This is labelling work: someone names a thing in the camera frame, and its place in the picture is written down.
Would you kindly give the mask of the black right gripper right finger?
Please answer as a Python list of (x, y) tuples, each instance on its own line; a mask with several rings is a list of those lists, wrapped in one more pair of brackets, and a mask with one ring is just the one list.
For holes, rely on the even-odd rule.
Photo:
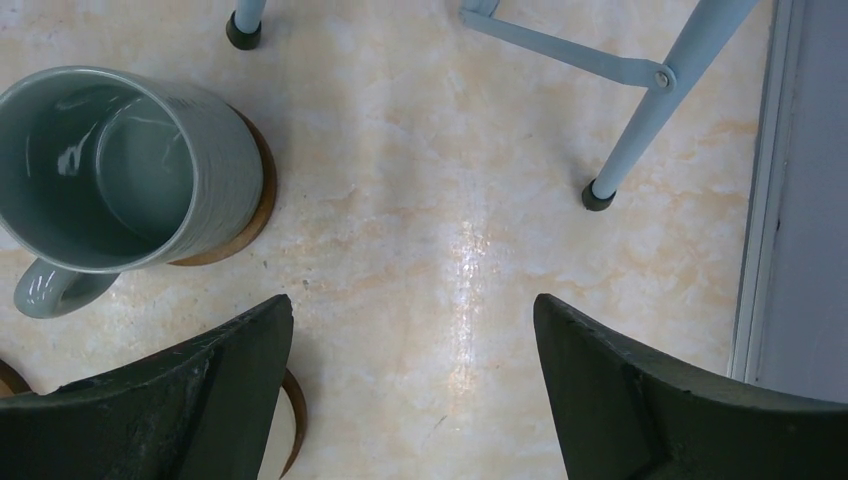
[(623, 335), (550, 294), (533, 306), (572, 479), (843, 479), (847, 407), (742, 383)]

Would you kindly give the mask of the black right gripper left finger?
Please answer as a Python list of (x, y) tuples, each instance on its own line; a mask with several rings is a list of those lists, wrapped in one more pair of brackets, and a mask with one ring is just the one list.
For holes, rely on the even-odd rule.
[(5, 479), (253, 479), (292, 345), (276, 295), (120, 368), (1, 402)]

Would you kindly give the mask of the brown wooden coaster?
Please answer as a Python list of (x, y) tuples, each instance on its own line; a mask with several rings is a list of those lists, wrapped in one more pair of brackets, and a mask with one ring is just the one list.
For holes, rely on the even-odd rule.
[(272, 150), (258, 127), (238, 109), (234, 107), (231, 107), (231, 109), (238, 114), (247, 126), (257, 145), (261, 158), (263, 184), (256, 210), (244, 229), (228, 243), (191, 257), (170, 262), (170, 265), (198, 267), (225, 260), (244, 250), (255, 241), (273, 214), (278, 193), (278, 177)]
[(303, 391), (287, 369), (280, 387), (258, 479), (282, 479), (302, 448), (308, 423)]

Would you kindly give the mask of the grey blue mug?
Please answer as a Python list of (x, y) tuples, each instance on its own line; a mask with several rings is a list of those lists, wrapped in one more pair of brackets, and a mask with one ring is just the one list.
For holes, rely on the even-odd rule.
[(14, 292), (28, 317), (68, 314), (123, 272), (228, 244), (263, 186), (247, 123), (202, 89), (66, 66), (2, 94), (1, 222), (35, 256)]

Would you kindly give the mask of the light blue tripod stand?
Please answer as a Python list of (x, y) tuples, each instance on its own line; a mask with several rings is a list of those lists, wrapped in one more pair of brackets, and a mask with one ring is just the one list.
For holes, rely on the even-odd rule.
[(516, 184), (504, 172), (507, 164), (526, 159), (537, 145), (542, 112), (533, 95), (547, 77), (481, 54), (481, 38), (565, 64), (580, 80), (593, 75), (640, 88), (642, 99), (581, 193), (585, 208), (601, 211), (753, 8), (751, 1), (698, 2), (656, 62), (501, 20), (495, 1), (452, 1), (440, 20), (425, 18), (420, 1), (390, 1), (373, 10), (364, 41), (334, 46), (330, 27), (319, 21), (306, 28), (316, 41), (288, 50), (284, 59), (306, 72), (305, 88), (322, 102), (334, 99), (330, 81), (354, 97), (384, 94), (384, 124), (410, 139), (418, 155), (446, 148), (465, 166), (489, 167), (507, 186)]

